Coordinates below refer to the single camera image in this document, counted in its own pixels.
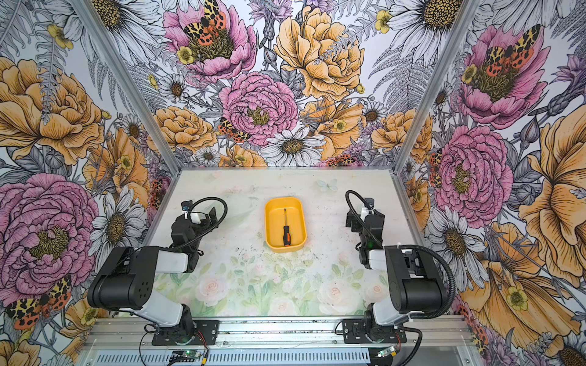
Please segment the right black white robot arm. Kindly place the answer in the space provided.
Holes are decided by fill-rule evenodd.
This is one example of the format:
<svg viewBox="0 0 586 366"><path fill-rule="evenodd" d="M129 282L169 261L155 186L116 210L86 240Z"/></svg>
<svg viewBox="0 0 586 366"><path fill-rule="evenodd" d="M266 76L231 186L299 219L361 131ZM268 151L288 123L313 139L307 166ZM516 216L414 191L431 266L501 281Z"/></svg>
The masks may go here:
<svg viewBox="0 0 586 366"><path fill-rule="evenodd" d="M361 320L341 322L346 344L404 343L406 323L445 314L456 296L456 280L447 261L435 251L415 244L383 244L385 215L372 198L354 190L345 193L349 212L346 227L360 237L360 263L384 271L389 293L369 303Z"/></svg>

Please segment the black orange handled screwdriver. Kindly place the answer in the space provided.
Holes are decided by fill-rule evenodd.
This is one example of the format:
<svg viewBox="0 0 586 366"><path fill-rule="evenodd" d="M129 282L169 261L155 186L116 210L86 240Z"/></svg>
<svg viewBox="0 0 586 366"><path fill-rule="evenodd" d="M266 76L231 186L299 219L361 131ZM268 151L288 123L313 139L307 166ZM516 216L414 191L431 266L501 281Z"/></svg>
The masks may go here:
<svg viewBox="0 0 586 366"><path fill-rule="evenodd" d="M291 233L290 226L288 225L288 213L287 209L284 210L284 227L283 227L283 245L288 247L291 245Z"/></svg>

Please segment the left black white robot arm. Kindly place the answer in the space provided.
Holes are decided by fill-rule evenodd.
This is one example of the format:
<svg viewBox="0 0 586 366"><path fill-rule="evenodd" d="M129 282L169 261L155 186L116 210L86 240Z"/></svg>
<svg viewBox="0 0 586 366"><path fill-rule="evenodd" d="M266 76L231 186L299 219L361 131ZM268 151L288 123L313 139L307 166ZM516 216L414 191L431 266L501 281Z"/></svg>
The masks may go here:
<svg viewBox="0 0 586 366"><path fill-rule="evenodd" d="M154 330L155 346L213 343L210 336L215 329L199 326L188 305L160 294L154 282L160 274L189 275L195 271L203 256L201 240L222 224L228 206L218 197L184 201L182 206L183 213L172 224L170 246L113 249L87 294L91 307L146 320Z"/></svg>

